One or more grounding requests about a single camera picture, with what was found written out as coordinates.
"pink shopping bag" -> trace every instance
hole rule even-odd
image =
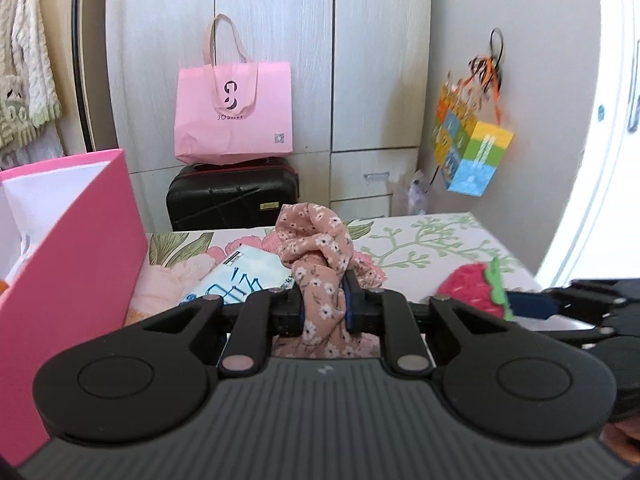
[[[220,20],[231,24],[244,63],[213,65]],[[187,164],[236,164],[293,151],[289,63],[251,61],[231,19],[218,14],[203,49],[205,66],[180,70],[175,156]]]
[[[122,150],[0,172],[0,455],[48,440],[31,397],[63,350],[122,327],[146,237]]]

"wardrobe door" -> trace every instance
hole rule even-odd
[[[335,0],[334,151],[420,145],[431,0]]]
[[[181,68],[201,66],[214,0],[106,0],[111,105],[129,171],[178,166],[175,94]]]
[[[238,26],[249,55],[291,64],[294,153],[331,145],[333,0],[216,0]],[[218,25],[216,62],[238,62],[230,27]]]

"pink box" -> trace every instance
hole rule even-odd
[[[36,372],[122,326],[146,248],[122,150],[0,172],[0,454],[12,465],[48,440]]]

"white wall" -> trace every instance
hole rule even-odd
[[[535,272],[573,187],[590,125],[600,55],[600,0],[432,0],[431,50],[420,166],[435,164],[427,135],[438,89],[452,70],[488,52],[489,34],[505,37],[502,104],[515,137],[484,196],[444,190],[431,212],[471,211]]]

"drawer handle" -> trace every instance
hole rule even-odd
[[[385,171],[385,173],[365,173],[362,176],[367,182],[386,182],[387,180],[389,180],[391,172]]]

